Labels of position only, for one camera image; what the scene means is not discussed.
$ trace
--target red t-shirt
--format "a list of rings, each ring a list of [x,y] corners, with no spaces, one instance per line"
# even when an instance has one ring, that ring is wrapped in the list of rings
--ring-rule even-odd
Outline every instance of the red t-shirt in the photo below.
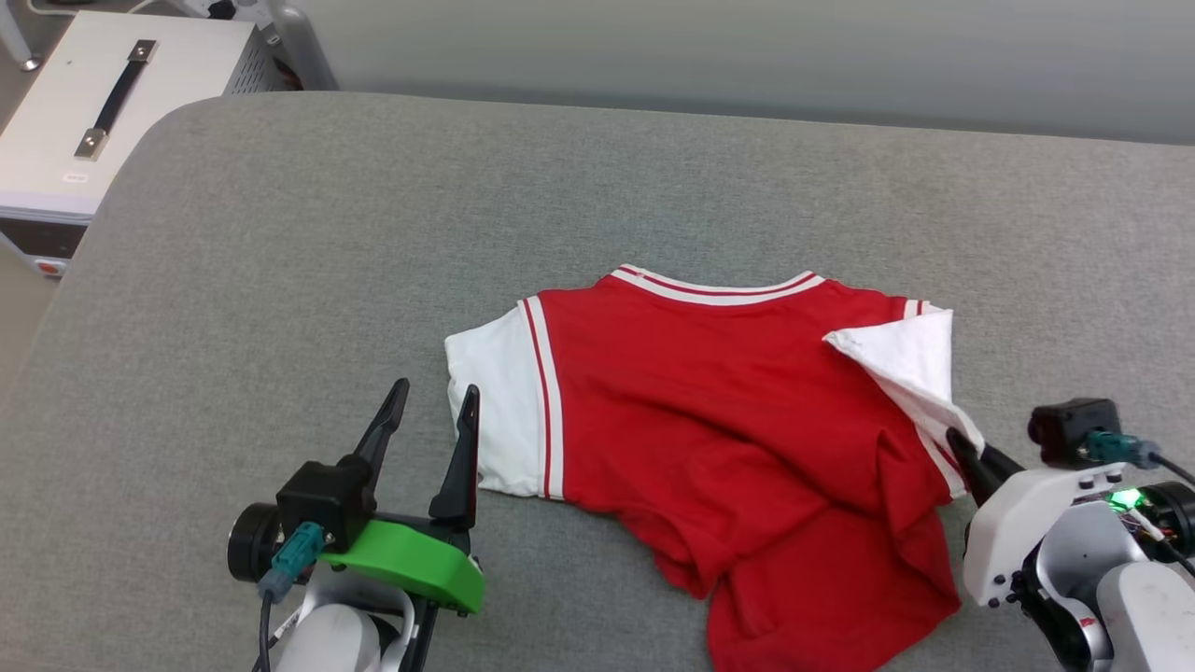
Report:
[[[742,289],[621,267],[449,337],[451,396],[486,395],[483,488],[613,514],[669,582],[713,592],[719,672],[874,670],[958,607],[950,488],[822,338],[929,310],[811,273]]]

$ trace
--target white stripe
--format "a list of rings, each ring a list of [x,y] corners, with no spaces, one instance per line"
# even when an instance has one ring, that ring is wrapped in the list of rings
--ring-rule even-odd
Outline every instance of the white stripe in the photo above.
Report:
[[[547,383],[547,416],[552,419],[552,435],[549,447],[552,451],[552,465],[549,474],[547,496],[554,500],[564,499],[564,415],[560,413],[560,381],[556,377],[556,360],[552,358],[552,342],[547,335],[547,319],[544,317],[544,305],[539,297],[527,299],[531,316],[535,323],[535,340],[539,342],[539,356],[544,364],[544,380]]]
[[[784,282],[780,282],[780,283],[777,283],[777,285],[768,285],[767,287],[713,287],[711,285],[697,285],[697,283],[693,283],[693,282],[682,282],[680,280],[673,280],[672,277],[668,277],[668,276],[664,276],[664,275],[660,275],[658,273],[651,273],[650,270],[648,270],[645,268],[639,268],[637,265],[631,265],[631,264],[623,264],[620,267],[620,269],[625,270],[625,271],[629,271],[631,275],[638,275],[641,277],[642,276],[655,277],[656,280],[658,280],[661,282],[667,282],[668,285],[674,285],[674,286],[676,286],[676,287],[679,287],[681,289],[694,289],[694,291],[698,291],[698,292],[730,292],[730,293],[741,292],[741,293],[749,293],[749,294],[764,294],[764,293],[778,292],[780,289],[784,289],[789,285],[792,285],[797,280],[801,280],[802,277],[804,277],[807,275],[811,275],[809,271],[801,273],[801,274],[795,275],[793,277],[790,277],[789,280],[785,280]]]
[[[938,468],[942,477],[946,481],[946,487],[950,488],[950,499],[957,500],[958,497],[966,495],[967,483],[964,483],[962,476],[955,471],[955,468],[946,462],[946,458],[938,450],[937,444],[933,442],[933,438],[921,429],[920,426],[917,426],[917,436],[921,439],[921,445],[925,447],[925,452],[930,453],[930,459],[933,460],[933,465]]]
[[[646,271],[643,271],[643,275],[638,275],[639,271],[627,270],[630,268],[633,268],[633,267],[620,268],[620,269],[615,270],[614,273],[612,273],[611,277],[617,277],[619,280],[630,282],[631,285],[635,285],[636,287],[639,287],[641,289],[646,289],[648,292],[651,292],[652,294],[658,294],[658,295],[664,297],[667,299],[674,299],[676,301],[685,301],[685,303],[688,303],[688,304],[703,304],[703,305],[706,305],[706,306],[746,306],[746,305],[750,305],[750,304],[760,304],[760,303],[764,303],[764,301],[771,301],[772,299],[779,299],[782,297],[791,297],[792,294],[797,294],[799,292],[804,292],[805,289],[813,289],[814,287],[821,285],[822,282],[826,282],[825,277],[821,277],[819,275],[813,275],[813,274],[804,273],[802,275],[798,275],[798,276],[793,277],[792,280],[790,280],[788,282],[783,282],[783,283],[776,286],[776,287],[785,287],[788,285],[792,285],[793,282],[796,282],[797,280],[799,280],[802,276],[808,276],[804,282],[797,285],[796,287],[790,287],[788,289],[777,291],[777,292],[770,292],[767,294],[749,294],[749,295],[734,295],[734,294],[730,294],[730,295],[721,295],[721,297],[710,297],[710,295],[706,295],[706,294],[691,294],[691,293],[685,292],[682,289],[673,289],[672,287],[664,287],[662,285],[656,285],[655,282],[652,282],[650,280],[646,280],[645,276],[650,275],[651,277],[657,277],[657,279],[660,279],[660,280],[662,280],[664,282],[669,282],[669,283],[674,283],[674,285],[678,285],[678,286],[684,286],[684,287],[688,287],[688,288],[693,288],[693,289],[700,289],[703,292],[759,292],[759,291],[766,291],[768,288],[765,287],[762,289],[753,289],[753,288],[743,288],[743,287],[705,287],[705,286],[701,286],[701,285],[692,285],[692,283],[688,283],[688,282],[676,282],[675,280],[668,280],[668,279],[664,279],[661,275],[648,274]]]

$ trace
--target gray fabric surface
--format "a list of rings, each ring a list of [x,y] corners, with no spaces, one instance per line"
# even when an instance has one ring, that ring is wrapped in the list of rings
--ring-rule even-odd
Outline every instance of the gray fabric surface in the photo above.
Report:
[[[0,413],[0,668],[247,670],[241,508],[350,450],[406,375],[379,499],[424,511],[452,446],[443,337],[621,262],[954,307],[956,398],[993,442],[1032,464],[1032,405],[1111,396],[1190,465],[1193,187],[1195,151],[1164,146],[368,94],[185,108],[117,178]],[[943,509],[956,561],[970,513]],[[429,671],[707,668],[705,605],[613,521],[483,494],[474,539],[485,612],[441,621]],[[968,604],[889,668],[1055,665],[1016,610]]]

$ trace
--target cable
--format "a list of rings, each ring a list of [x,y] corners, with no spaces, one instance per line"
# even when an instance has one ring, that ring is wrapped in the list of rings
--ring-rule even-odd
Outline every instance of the cable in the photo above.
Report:
[[[1138,526],[1154,542],[1159,544],[1166,543],[1166,533],[1158,529],[1157,525],[1150,521],[1144,513],[1135,508],[1128,509],[1128,517],[1136,521]]]
[[[25,0],[25,6],[39,17],[73,17],[79,13],[73,10],[43,10],[33,5],[33,0]]]
[[[265,591],[262,595],[262,622],[257,628],[257,665],[262,672],[270,672],[270,606],[274,593]]]
[[[1162,466],[1165,466],[1166,469],[1169,469],[1170,471],[1172,471],[1175,474],[1175,476],[1178,476],[1183,481],[1187,481],[1191,485],[1195,485],[1195,476],[1193,476],[1190,471],[1187,471],[1185,469],[1183,469],[1183,468],[1178,466],[1177,464],[1170,462],[1169,459],[1159,456],[1158,453],[1153,453],[1152,456],[1150,456],[1150,459],[1152,459],[1153,462],[1160,464]]]
[[[136,5],[134,5],[134,7],[131,10],[129,10],[128,12],[124,12],[124,13],[125,14],[135,14],[135,13],[140,12],[141,10],[145,10],[149,5],[153,5],[158,0],[142,0],[141,2],[137,2]]]
[[[134,5],[131,10],[129,10],[128,12],[124,12],[124,13],[125,14],[135,14],[135,13],[140,12],[141,10],[145,10],[149,5],[153,5],[158,0],[142,0],[141,2],[137,2],[136,5]],[[25,0],[25,6],[29,7],[30,12],[33,12],[35,14],[37,14],[39,17],[73,17],[73,16],[75,16],[75,14],[79,13],[79,12],[76,12],[74,10],[43,10],[43,8],[38,7],[37,5],[33,5],[33,0]]]
[[[1171,546],[1170,542],[1158,542],[1158,548],[1169,555],[1171,560],[1181,564],[1188,574],[1195,576],[1195,566],[1191,564],[1191,561],[1183,557],[1183,554],[1175,550],[1175,546]]]
[[[266,642],[266,644],[268,644],[266,648],[274,648],[274,644],[276,644],[276,643],[278,643],[278,637],[276,635],[271,635],[270,636],[270,641]],[[252,672],[269,672],[266,670],[262,670],[262,654],[257,654],[257,660],[253,661],[253,670],[252,670]]]

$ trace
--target blue connector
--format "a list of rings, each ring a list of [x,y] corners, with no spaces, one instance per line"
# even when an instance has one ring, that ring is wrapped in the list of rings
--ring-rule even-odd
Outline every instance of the blue connector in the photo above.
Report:
[[[1087,459],[1101,463],[1127,462],[1138,469],[1157,469],[1153,456],[1162,452],[1158,444],[1113,432],[1092,432],[1084,444]]]
[[[265,593],[269,592],[270,601],[281,603],[304,569],[314,564],[321,552],[324,552],[324,529],[311,521],[301,523],[294,533],[287,537],[278,552],[274,554],[270,570],[257,582],[257,597],[265,599]]]

